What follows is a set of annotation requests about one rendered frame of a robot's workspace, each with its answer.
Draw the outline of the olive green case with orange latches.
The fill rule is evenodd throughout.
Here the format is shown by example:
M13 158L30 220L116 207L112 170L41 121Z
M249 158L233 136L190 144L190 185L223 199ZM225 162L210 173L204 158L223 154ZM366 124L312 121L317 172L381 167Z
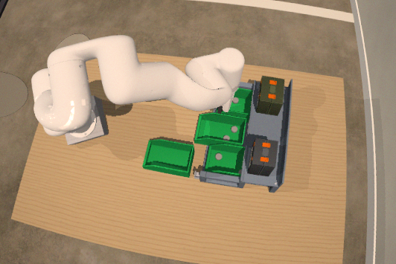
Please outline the olive green case with orange latches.
M256 112L278 116L284 100L284 79L262 76L261 81Z

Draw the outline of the dark grey case with orange latches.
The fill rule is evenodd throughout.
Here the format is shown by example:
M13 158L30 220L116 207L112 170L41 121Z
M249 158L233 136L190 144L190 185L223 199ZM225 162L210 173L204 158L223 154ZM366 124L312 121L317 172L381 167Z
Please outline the dark grey case with orange latches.
M269 176L275 168L278 141L255 138L250 155L248 174Z

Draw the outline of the green bin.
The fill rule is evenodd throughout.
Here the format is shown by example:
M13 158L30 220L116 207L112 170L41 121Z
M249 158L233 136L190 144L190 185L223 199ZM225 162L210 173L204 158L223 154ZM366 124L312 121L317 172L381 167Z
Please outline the green bin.
M239 99L238 103L235 104L232 102L229 111L222 111L221 114L235 117L244 117L248 123L252 102L252 92L253 90L238 88L238 90L234 93L234 97Z
M216 170L208 172L229 176L240 176L238 172L239 170L242 170L244 151L245 147L229 144L211 145L208 149L205 171L207 172L207 170ZM223 157L221 160L217 160L215 158L217 153L222 154Z
M245 126L243 129L244 122ZM236 133L231 131L233 126L238 128ZM245 128L246 118L244 117L235 117L214 112L202 114L198 120L195 141L196 144L203 144L207 146L215 144L231 144L241 147L243 146L243 140L241 142L241 137L244 139ZM223 140L225 135L230 137L229 141Z
M143 165L146 170L189 178L194 153L194 145L162 139L151 140L147 145Z

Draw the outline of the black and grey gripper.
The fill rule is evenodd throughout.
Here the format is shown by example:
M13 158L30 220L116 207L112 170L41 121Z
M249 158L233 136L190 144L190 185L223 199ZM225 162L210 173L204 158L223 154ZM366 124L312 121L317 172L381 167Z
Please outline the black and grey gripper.
M227 103L225 103L224 105L222 105L220 107L217 107L218 108L218 110L217 110L218 114L221 114L222 111L224 111L224 112L228 112L229 111L230 106L231 106L231 102L232 102L232 98L234 97L234 95L233 95L234 92L232 92L232 96L231 96L230 100Z

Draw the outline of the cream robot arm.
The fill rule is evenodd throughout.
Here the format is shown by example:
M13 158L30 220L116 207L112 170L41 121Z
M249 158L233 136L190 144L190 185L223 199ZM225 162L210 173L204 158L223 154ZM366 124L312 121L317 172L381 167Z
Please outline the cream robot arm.
M240 85L245 63L238 49L224 48L193 58L185 66L186 75L169 62L139 62L134 39L126 35L59 48L49 55L48 67L31 79L34 113L48 135L83 138L95 129L86 70L86 61L92 59L98 59L103 90L112 103L166 99L194 111L227 103Z

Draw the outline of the grey metal shelf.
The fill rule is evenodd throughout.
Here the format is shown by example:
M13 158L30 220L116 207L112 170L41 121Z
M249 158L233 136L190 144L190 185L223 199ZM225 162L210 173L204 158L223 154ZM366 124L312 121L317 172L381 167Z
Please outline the grey metal shelf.
M241 177L206 172L205 164L209 149L209 146L207 146L205 151L205 159L202 167L202 170L204 171L200 170L200 173L195 171L195 179L200 179L201 182L238 188L243 188L245 184L260 184L261 186L266 187L271 186L269 187L270 193L274 193L284 183L287 162L287 147L290 130L293 79L291 79L288 87L284 87L284 104L281 107L281 111L279 112L278 116L266 115L256 112L259 86L260 83L256 82L256 80L254 81L254 84L240 82L239 86L239 88L253 90L249 122L246 123L242 146L245 147L245 151L243 156ZM257 176L253 174L248 174L249 157L255 138L278 141L275 169L270 173L269 176Z

